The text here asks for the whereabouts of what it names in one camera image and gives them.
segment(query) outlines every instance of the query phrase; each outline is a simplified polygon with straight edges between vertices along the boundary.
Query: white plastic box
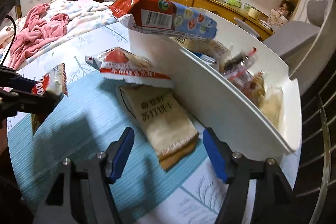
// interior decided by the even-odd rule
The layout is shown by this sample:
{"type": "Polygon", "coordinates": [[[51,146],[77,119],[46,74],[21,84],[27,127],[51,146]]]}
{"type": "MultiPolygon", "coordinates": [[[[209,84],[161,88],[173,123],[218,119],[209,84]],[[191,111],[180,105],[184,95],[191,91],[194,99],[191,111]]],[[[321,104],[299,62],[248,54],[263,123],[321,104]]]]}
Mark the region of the white plastic box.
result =
{"type": "Polygon", "coordinates": [[[265,84],[283,90],[283,120],[278,131],[234,85],[169,38],[129,31],[131,52],[170,75],[178,101],[204,126],[212,127],[233,151],[254,160],[296,151],[302,133],[300,94],[297,80],[288,78],[287,64],[238,26],[207,10],[198,10],[216,20],[216,39],[226,47],[234,45],[232,56],[257,48],[258,58],[249,72],[266,71],[265,84]]]}

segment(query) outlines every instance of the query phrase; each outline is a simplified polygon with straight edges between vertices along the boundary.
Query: pink blanket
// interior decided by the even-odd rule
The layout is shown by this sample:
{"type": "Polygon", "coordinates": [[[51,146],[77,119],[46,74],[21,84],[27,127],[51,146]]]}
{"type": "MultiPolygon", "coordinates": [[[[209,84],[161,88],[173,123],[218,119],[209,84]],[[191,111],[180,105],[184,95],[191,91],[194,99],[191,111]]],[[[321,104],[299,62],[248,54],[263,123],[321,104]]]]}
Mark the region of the pink blanket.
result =
{"type": "Polygon", "coordinates": [[[50,22],[40,18],[49,7],[49,3],[38,4],[28,12],[25,25],[16,35],[10,49],[9,67],[16,70],[24,60],[33,56],[41,47],[67,33],[66,25],[69,22],[67,14],[54,15],[50,22]]]}

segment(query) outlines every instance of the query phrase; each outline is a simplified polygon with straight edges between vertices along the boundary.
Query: screw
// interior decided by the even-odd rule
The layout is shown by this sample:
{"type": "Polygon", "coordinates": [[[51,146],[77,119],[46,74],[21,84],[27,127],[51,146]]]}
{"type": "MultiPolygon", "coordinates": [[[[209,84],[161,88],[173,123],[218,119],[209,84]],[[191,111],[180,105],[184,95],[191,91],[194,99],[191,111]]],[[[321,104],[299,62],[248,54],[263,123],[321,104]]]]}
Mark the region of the screw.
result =
{"type": "Polygon", "coordinates": [[[69,165],[71,163],[71,160],[69,158],[65,158],[63,161],[62,161],[63,165],[69,165]]]}
{"type": "Polygon", "coordinates": [[[240,159],[242,157],[242,154],[240,152],[233,152],[232,157],[235,159],[240,159]]]}
{"type": "Polygon", "coordinates": [[[267,163],[268,163],[269,165],[274,165],[274,164],[276,164],[277,162],[275,161],[275,159],[268,158],[268,159],[267,159],[267,163]]]}
{"type": "Polygon", "coordinates": [[[104,151],[98,152],[97,153],[97,158],[103,159],[106,157],[106,153],[104,151]]]}

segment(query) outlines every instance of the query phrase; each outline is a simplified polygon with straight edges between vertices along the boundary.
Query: brown package bottom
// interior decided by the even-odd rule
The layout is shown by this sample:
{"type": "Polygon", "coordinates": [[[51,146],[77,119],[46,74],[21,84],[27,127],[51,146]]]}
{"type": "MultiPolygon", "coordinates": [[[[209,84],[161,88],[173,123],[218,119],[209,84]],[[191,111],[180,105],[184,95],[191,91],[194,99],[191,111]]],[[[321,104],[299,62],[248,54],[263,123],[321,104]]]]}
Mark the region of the brown package bottom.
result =
{"type": "Polygon", "coordinates": [[[177,164],[183,157],[190,154],[196,147],[198,141],[198,136],[195,136],[187,145],[182,147],[180,150],[176,151],[172,155],[159,155],[159,163],[160,166],[164,170],[168,170],[172,168],[175,164],[177,164]]]}

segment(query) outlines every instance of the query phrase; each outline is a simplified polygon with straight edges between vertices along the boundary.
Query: wooden desk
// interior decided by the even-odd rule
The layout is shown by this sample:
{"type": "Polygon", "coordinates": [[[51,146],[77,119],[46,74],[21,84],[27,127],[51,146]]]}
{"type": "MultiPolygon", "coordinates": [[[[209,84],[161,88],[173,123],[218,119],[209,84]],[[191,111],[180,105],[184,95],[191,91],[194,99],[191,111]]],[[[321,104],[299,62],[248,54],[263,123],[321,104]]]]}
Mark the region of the wooden desk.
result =
{"type": "Polygon", "coordinates": [[[242,12],[240,8],[233,5],[229,5],[221,0],[171,0],[171,1],[181,3],[188,7],[198,7],[206,9],[225,18],[226,20],[234,24],[236,24],[234,18],[235,17],[239,18],[240,20],[243,20],[244,22],[246,22],[246,24],[251,26],[257,33],[259,33],[263,40],[269,38],[273,34],[273,31],[267,29],[265,26],[260,24],[259,20],[255,20],[252,17],[249,17],[247,13],[242,12]]]}

